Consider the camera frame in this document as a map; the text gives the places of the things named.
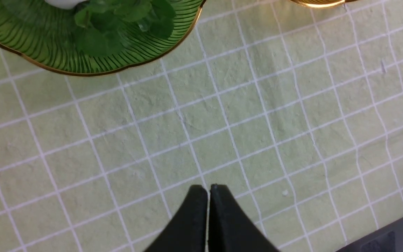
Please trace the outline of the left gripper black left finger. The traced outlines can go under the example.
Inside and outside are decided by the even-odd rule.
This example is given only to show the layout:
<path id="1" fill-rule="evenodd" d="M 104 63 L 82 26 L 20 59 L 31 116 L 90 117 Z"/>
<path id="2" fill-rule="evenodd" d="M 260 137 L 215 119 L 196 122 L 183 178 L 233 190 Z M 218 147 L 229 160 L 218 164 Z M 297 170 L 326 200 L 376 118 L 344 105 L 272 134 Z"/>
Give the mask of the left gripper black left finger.
<path id="1" fill-rule="evenodd" d="M 206 247 L 207 191 L 191 185 L 168 225 L 146 252 L 204 252 Z"/>

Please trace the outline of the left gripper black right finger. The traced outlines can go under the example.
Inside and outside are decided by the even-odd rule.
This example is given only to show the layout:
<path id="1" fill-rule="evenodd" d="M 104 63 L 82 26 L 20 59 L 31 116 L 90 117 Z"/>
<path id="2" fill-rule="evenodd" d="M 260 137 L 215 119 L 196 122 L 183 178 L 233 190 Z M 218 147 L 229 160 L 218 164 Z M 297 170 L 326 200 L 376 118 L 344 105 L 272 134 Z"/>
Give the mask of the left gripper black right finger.
<path id="1" fill-rule="evenodd" d="M 279 251 L 244 213 L 227 185 L 213 184 L 210 193 L 210 252 Z"/>

